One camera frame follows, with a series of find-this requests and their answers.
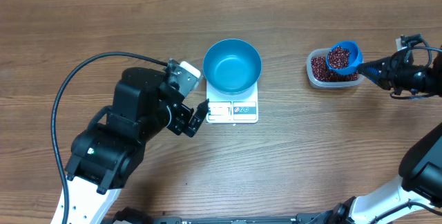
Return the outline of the blue metal bowl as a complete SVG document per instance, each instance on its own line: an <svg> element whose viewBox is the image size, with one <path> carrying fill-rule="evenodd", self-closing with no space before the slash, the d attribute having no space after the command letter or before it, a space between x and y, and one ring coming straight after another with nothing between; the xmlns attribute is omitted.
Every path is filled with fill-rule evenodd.
<svg viewBox="0 0 442 224"><path fill-rule="evenodd" d="M262 74L260 53L241 39L224 39L212 45L203 59L206 81L215 90L237 95L251 88Z"/></svg>

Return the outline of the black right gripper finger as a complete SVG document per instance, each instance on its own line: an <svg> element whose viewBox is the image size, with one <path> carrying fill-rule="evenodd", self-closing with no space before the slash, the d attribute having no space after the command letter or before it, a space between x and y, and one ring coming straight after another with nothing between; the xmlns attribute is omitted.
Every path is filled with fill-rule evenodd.
<svg viewBox="0 0 442 224"><path fill-rule="evenodd" d="M375 83L375 84L379 83L379 77L380 77L380 65L379 64L362 63L356 67L356 70L359 74L365 76L367 79L369 79L373 83Z"/></svg>
<svg viewBox="0 0 442 224"><path fill-rule="evenodd" d="M384 57L370 62L364 62L357 66L357 70L361 71L364 69L375 68L376 70L381 70L384 65L389 64L391 57Z"/></svg>

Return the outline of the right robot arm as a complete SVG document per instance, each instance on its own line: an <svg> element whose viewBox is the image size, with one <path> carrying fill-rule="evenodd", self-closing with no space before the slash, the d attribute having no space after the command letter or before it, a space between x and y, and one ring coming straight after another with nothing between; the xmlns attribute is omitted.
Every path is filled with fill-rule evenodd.
<svg viewBox="0 0 442 224"><path fill-rule="evenodd" d="M441 95L441 49L420 37L402 37L391 56L354 67L390 97L410 99ZM404 155L398 175L365 196L351 197L316 216L298 216L298 223L391 223L425 209L441 215L441 126L437 125Z"/></svg>

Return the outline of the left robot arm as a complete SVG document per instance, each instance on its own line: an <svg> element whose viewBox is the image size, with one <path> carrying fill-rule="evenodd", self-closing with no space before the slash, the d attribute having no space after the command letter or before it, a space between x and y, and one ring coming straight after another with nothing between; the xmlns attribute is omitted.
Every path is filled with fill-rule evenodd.
<svg viewBox="0 0 442 224"><path fill-rule="evenodd" d="M104 106L74 140L53 223L101 223L128 177L144 159L146 143L162 129L192 138L209 111L185 97L202 72L170 59L163 71L132 67L122 72L113 103Z"/></svg>

